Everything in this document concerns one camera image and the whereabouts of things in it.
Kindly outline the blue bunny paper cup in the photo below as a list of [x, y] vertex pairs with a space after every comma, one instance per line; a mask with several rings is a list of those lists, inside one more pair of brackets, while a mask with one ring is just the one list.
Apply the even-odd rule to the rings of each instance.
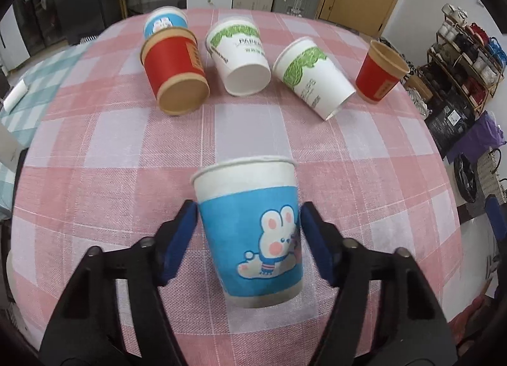
[[285, 303], [303, 288], [296, 164], [244, 157], [191, 178], [225, 297], [245, 309]]

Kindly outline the red paper cup upright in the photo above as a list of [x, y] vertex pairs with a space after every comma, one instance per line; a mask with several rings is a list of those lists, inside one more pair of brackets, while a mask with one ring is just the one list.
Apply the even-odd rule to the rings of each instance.
[[409, 66], [399, 53], [382, 42], [371, 40], [356, 77], [356, 88], [364, 100], [379, 103], [409, 72]]

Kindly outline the red paper cup lying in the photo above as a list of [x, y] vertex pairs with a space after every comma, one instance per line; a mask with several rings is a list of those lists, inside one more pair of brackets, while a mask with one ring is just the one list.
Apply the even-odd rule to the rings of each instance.
[[140, 60], [164, 113], [190, 113], [209, 97], [198, 40], [189, 29], [169, 27], [157, 31], [145, 40]]

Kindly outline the white green cup right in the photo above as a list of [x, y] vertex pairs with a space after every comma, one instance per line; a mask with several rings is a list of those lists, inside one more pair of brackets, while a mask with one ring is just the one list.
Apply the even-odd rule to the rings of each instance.
[[310, 38], [301, 37], [276, 58], [273, 74], [322, 120], [330, 120], [356, 89]]

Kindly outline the white green cup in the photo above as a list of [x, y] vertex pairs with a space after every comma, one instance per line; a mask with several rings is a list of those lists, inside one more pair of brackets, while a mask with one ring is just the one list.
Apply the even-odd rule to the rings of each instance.
[[250, 19], [233, 16], [218, 21], [208, 31], [205, 47], [228, 94], [252, 96], [270, 83], [272, 72], [260, 30]]
[[356, 89], [310, 38], [301, 37], [276, 58], [273, 74], [322, 120], [330, 120]]

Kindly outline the white green cup left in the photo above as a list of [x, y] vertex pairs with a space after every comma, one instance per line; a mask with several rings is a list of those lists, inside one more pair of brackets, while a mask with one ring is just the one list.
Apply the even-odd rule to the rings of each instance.
[[252, 96], [270, 83], [272, 72], [260, 30], [250, 19], [233, 16], [218, 21], [208, 31], [205, 47], [228, 94]]

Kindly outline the blue bunny cup lying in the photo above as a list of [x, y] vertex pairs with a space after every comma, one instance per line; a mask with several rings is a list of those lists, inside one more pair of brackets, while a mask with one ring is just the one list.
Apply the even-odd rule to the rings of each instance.
[[184, 11], [175, 6], [163, 6], [152, 11], [145, 20], [144, 38], [170, 27], [188, 28], [188, 20]]

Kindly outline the teal checkered tablecloth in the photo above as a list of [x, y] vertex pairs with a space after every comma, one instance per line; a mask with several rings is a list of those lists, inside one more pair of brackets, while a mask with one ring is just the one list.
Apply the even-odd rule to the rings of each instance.
[[28, 87], [26, 95], [11, 112], [1, 111], [1, 124], [29, 149], [26, 165], [45, 167], [49, 164], [49, 155], [56, 147], [63, 121], [46, 120], [46, 112], [60, 86], [68, 83], [66, 78], [91, 45], [86, 42], [70, 47], [30, 68], [22, 77]]

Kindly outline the white paper roll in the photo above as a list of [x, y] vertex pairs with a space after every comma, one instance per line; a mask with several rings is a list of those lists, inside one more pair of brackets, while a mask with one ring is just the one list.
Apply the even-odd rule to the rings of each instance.
[[20, 100], [28, 93], [28, 86], [23, 79], [21, 79], [10, 93], [3, 100], [3, 108], [7, 113], [10, 113]]

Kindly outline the wooden tea shelf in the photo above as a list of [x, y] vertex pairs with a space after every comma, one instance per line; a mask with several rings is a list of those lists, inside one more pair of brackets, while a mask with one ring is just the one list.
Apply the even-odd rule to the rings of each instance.
[[438, 98], [457, 94], [478, 118], [505, 79], [506, 52], [460, 6], [446, 3], [435, 42], [419, 67], [425, 83]]

